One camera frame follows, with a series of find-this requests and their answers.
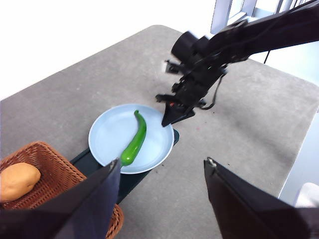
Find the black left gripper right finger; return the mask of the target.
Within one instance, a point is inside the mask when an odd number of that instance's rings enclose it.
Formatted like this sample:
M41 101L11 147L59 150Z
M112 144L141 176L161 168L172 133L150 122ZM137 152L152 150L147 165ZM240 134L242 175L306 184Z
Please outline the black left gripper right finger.
M211 157L204 162L209 201L224 239L317 239L318 208L296 208L251 185Z

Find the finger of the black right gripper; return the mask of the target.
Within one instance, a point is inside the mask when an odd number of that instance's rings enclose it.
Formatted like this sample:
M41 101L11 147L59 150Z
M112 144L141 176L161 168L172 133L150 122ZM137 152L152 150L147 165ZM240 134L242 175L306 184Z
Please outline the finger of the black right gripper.
M175 102L166 102L161 124L168 126L193 116L195 116L193 108Z

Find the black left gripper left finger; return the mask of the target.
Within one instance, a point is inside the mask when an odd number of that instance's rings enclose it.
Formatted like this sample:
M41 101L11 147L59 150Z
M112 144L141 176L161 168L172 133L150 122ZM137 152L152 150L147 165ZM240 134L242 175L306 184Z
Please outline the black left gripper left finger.
M103 239L117 202L121 163L113 160L35 209L4 210L2 239Z

